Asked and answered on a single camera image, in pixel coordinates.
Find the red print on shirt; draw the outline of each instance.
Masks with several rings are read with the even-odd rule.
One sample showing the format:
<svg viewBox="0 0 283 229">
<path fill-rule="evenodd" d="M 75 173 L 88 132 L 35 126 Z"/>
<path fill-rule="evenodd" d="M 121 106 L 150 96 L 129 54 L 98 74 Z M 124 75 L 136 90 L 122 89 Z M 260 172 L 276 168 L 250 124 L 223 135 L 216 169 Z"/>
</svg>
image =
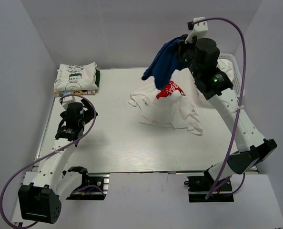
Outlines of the red print on shirt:
<svg viewBox="0 0 283 229">
<path fill-rule="evenodd" d="M 179 91 L 181 95 L 185 95 L 183 90 L 171 80 L 169 84 L 156 95 L 156 98 L 166 98 L 167 96 L 172 95 L 174 91 Z"/>
</svg>

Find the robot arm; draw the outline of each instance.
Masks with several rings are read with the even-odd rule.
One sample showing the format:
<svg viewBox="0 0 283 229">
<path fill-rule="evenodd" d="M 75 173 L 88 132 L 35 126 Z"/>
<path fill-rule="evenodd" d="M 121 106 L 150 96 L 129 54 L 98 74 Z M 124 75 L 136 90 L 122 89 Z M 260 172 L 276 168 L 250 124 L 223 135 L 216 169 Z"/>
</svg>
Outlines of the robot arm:
<svg viewBox="0 0 283 229">
<path fill-rule="evenodd" d="M 19 189 L 23 219 L 55 223 L 60 215 L 61 202 L 83 184 L 80 168 L 76 171 L 71 168 L 62 177 L 65 164 L 78 142 L 65 149 L 59 149 L 79 139 L 83 135 L 85 124 L 98 114 L 94 114 L 86 100 L 82 99 L 81 103 L 78 103 L 73 96 L 65 97 L 61 104 L 66 111 L 61 113 L 62 120 L 52 148 L 57 153 L 46 159 L 43 168 L 29 185 L 22 185 Z"/>
<path fill-rule="evenodd" d="M 183 35 L 179 41 L 178 61 L 188 64 L 196 87 L 218 111 L 230 131 L 233 129 L 236 111 L 240 109 L 235 134 L 238 151 L 228 158 L 227 165 L 219 179 L 222 180 L 233 174 L 242 174 L 265 160 L 277 145 L 273 139 L 266 140 L 246 112 L 238 107 L 238 99 L 232 82 L 224 72 L 216 67 L 220 54 L 216 42 L 209 38 L 199 39 L 199 34 L 203 37 L 204 31 L 207 30 L 207 24 L 198 24 L 198 26 L 201 27 L 189 28 L 192 30 L 192 37 L 191 34 Z M 210 187 L 217 178 L 222 164 L 223 162 L 220 162 L 204 172 L 204 177 Z"/>
</svg>

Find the stack of folded shirts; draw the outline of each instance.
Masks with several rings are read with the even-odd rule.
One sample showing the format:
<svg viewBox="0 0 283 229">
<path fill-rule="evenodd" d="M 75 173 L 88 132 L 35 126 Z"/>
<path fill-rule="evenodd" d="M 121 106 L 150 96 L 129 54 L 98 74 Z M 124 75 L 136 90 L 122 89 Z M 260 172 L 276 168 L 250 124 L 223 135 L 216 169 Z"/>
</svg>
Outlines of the stack of folded shirts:
<svg viewBox="0 0 283 229">
<path fill-rule="evenodd" d="M 60 64 L 54 84 L 55 96 L 95 94 L 100 81 L 100 71 L 96 67 L 95 62 L 88 65 Z"/>
</svg>

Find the white platform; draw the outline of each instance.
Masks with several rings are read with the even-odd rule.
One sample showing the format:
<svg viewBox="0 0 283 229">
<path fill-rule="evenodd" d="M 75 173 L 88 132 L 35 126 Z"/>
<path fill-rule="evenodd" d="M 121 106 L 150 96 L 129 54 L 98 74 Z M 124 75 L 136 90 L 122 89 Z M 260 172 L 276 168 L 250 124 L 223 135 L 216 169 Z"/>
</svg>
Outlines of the white platform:
<svg viewBox="0 0 283 229">
<path fill-rule="evenodd" d="M 196 103 L 204 128 L 202 136 L 184 129 L 139 123 L 141 112 L 129 105 L 128 100 L 135 88 L 153 81 L 153 78 L 141 80 L 144 71 L 144 68 L 101 70 L 99 92 L 87 96 L 99 115 L 91 133 L 81 140 L 70 157 L 66 169 L 83 166 L 96 173 L 191 171 L 206 170 L 224 159 L 231 134 L 216 110 L 206 108 L 199 101 Z M 188 82 L 176 83 L 188 85 Z M 62 111 L 55 99 L 41 156 L 51 152 Z"/>
<path fill-rule="evenodd" d="M 35 172 L 26 174 L 29 184 Z M 247 175 L 232 203 L 189 203 L 187 175 L 111 174 L 104 201 L 66 200 L 58 221 L 34 229 L 275 229 L 283 228 L 267 175 Z M 242 177 L 232 177 L 233 188 Z M 14 222 L 22 220 L 17 204 Z"/>
</svg>

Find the white wall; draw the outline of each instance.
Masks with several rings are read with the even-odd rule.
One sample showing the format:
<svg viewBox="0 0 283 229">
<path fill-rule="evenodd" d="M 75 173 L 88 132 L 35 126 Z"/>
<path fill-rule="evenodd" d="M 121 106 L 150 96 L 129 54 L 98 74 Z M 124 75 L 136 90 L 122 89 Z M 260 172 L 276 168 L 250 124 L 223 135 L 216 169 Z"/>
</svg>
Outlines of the white wall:
<svg viewBox="0 0 283 229">
<path fill-rule="evenodd" d="M 283 0 L 263 0 L 245 38 L 246 110 L 257 128 L 277 142 L 259 169 L 269 175 L 283 214 Z M 235 56 L 242 65 L 242 46 Z"/>
<path fill-rule="evenodd" d="M 52 103 L 56 65 L 19 0 L 0 0 L 0 192 L 34 160 Z M 4 200 L 8 217 L 22 176 Z M 0 229 L 8 228 L 0 216 Z"/>
<path fill-rule="evenodd" d="M 243 31 L 261 0 L 21 0 L 54 62 L 101 68 L 148 66 L 162 45 L 187 33 L 187 22 L 223 16 Z M 211 22 L 208 36 L 233 53 L 236 31 Z"/>
</svg>

